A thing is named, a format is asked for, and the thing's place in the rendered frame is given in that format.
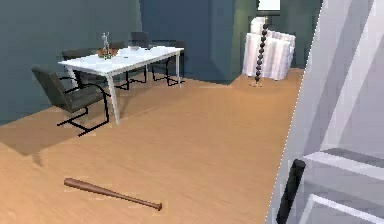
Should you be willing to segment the white panelled room door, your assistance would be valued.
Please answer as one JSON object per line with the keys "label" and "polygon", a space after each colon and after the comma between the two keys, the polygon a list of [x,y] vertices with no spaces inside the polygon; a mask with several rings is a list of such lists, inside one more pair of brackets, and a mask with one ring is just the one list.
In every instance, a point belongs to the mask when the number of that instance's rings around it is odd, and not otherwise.
{"label": "white panelled room door", "polygon": [[384,224],[384,0],[323,0],[265,224]]}

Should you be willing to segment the dark grey cantilever chair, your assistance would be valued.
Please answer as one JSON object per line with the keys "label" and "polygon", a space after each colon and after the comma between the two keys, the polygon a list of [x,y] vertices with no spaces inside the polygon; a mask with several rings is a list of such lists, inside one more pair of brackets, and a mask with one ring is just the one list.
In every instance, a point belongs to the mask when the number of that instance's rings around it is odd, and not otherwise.
{"label": "dark grey cantilever chair", "polygon": [[[89,56],[92,51],[89,48],[65,50],[62,52],[64,60],[71,60]],[[75,78],[79,84],[94,83],[101,84],[104,82],[104,78],[95,74],[74,70]]]}
{"label": "dark grey cantilever chair", "polygon": [[[181,52],[179,56],[171,56],[167,59],[155,62],[151,65],[152,78],[154,81],[165,80],[168,86],[174,86],[183,83],[179,78],[172,78],[170,74],[171,68],[179,68],[182,76],[185,75],[185,53]],[[155,71],[160,69],[164,72],[164,76],[157,78]]]}
{"label": "dark grey cantilever chair", "polygon": [[[132,32],[131,33],[131,43],[129,46],[139,46],[140,49],[147,49],[149,47],[149,36],[147,32]],[[133,72],[143,72],[144,79],[138,80],[133,79],[129,76],[130,73]],[[125,72],[125,83],[118,85],[119,89],[129,90],[131,83],[146,83],[147,82],[147,67],[139,67],[130,71]]]}
{"label": "dark grey cantilever chair", "polygon": [[[69,113],[75,113],[80,109],[84,109],[83,113],[58,123],[58,126],[70,124],[77,127],[82,130],[82,133],[79,134],[79,137],[81,137],[110,121],[107,101],[109,94],[101,86],[86,83],[66,89],[62,80],[73,80],[73,77],[59,77],[55,72],[49,72],[39,67],[32,67],[31,71],[53,106]],[[105,120],[93,127],[85,127],[77,123],[76,119],[87,115],[89,113],[88,107],[98,101],[103,101],[104,103]]]}

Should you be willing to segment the brown wooden baseball bat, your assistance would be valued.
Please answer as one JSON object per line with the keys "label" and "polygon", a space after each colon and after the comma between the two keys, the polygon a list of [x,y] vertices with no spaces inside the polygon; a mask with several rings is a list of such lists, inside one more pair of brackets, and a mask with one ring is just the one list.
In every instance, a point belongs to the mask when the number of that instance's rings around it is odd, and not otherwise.
{"label": "brown wooden baseball bat", "polygon": [[104,195],[104,196],[110,196],[110,197],[115,197],[115,198],[127,200],[127,201],[130,201],[130,202],[134,202],[134,203],[138,203],[138,204],[141,204],[141,205],[145,205],[145,206],[154,208],[157,211],[160,211],[162,209],[162,204],[161,203],[152,203],[152,202],[144,201],[144,200],[141,200],[141,199],[138,199],[138,198],[133,198],[133,197],[130,197],[130,196],[126,196],[126,195],[114,192],[112,190],[109,190],[109,189],[106,189],[106,188],[103,188],[103,187],[100,187],[100,186],[97,186],[97,185],[94,185],[94,184],[91,184],[91,183],[88,183],[88,182],[77,180],[77,179],[74,179],[74,178],[66,178],[63,181],[63,183],[64,183],[65,186],[68,186],[68,187],[72,187],[72,188],[76,188],[76,189],[79,189],[79,190],[83,190],[83,191],[87,191],[87,192],[92,192],[92,193],[100,194],[100,195]]}

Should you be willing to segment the black beaded floor lamp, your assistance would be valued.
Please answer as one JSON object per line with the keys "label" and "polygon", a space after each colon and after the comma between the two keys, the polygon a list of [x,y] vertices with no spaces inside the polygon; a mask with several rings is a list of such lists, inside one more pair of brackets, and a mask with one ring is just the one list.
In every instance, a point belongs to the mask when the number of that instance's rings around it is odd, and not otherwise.
{"label": "black beaded floor lamp", "polygon": [[256,66],[256,74],[254,77],[254,81],[251,83],[252,87],[261,87],[261,70],[262,70],[262,64],[263,64],[263,54],[264,54],[264,48],[265,48],[265,42],[266,42],[266,36],[268,34],[268,16],[264,17],[264,23],[262,25],[261,30],[261,38],[260,38],[260,44],[259,44],[259,55],[257,60],[257,66]]}

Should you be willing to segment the red flower centrepiece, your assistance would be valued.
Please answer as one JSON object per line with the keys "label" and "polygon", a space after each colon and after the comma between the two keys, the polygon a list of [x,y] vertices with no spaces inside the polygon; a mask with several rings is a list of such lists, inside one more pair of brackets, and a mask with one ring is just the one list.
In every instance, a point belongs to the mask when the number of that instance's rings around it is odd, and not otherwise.
{"label": "red flower centrepiece", "polygon": [[111,59],[112,57],[116,56],[117,53],[118,53],[118,50],[117,49],[106,49],[106,48],[102,48],[102,49],[98,49],[96,51],[97,55],[100,57],[100,58],[104,58],[104,59]]}

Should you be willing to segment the white dining table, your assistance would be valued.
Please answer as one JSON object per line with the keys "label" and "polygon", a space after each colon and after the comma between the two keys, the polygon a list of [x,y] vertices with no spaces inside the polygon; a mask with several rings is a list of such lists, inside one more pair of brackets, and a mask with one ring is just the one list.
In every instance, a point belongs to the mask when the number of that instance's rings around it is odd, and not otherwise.
{"label": "white dining table", "polygon": [[61,61],[71,77],[75,77],[74,71],[82,71],[90,74],[103,76],[107,79],[109,93],[114,110],[116,124],[120,124],[119,109],[115,92],[113,77],[131,71],[140,67],[164,60],[166,58],[176,57],[176,75],[178,82],[180,79],[180,54],[184,51],[183,48],[156,46],[149,50],[140,48],[136,51],[130,48],[120,49],[116,56],[111,59],[100,58],[97,54],[80,57],[71,60]]}

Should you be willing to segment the white framed window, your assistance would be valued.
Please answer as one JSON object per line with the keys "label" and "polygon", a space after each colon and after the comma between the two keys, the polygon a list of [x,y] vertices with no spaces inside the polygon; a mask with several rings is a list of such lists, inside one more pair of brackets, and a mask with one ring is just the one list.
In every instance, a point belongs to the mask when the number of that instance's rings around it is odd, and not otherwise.
{"label": "white framed window", "polygon": [[259,11],[279,11],[280,10],[280,0],[258,0]]}

